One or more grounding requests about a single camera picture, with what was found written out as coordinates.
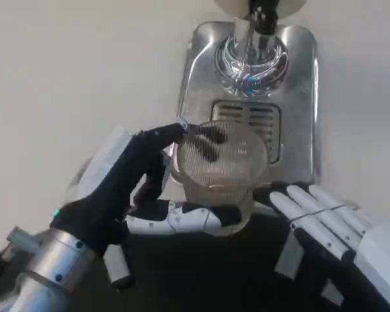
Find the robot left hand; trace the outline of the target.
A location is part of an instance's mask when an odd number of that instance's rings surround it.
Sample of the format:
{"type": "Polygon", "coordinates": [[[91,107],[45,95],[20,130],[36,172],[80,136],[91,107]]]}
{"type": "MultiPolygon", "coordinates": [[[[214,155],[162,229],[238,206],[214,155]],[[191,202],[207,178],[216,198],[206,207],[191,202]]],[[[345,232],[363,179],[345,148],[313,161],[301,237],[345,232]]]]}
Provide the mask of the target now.
{"type": "Polygon", "coordinates": [[[199,130],[180,121],[133,135],[120,131],[91,158],[51,221],[52,229],[73,235],[104,259],[117,289],[135,283],[120,246],[128,233],[176,234],[174,210],[186,232],[224,225],[216,208],[160,199],[170,164],[165,148],[199,130]]]}

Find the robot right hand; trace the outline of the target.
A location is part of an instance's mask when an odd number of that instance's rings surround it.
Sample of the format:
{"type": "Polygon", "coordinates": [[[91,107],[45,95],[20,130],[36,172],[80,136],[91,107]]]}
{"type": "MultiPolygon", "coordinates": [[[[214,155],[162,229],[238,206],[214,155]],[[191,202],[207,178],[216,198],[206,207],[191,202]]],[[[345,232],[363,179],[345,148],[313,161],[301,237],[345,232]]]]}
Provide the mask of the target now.
{"type": "Polygon", "coordinates": [[[268,198],[305,251],[326,263],[343,296],[390,311],[390,219],[371,224],[319,185],[287,185],[268,198]]]}

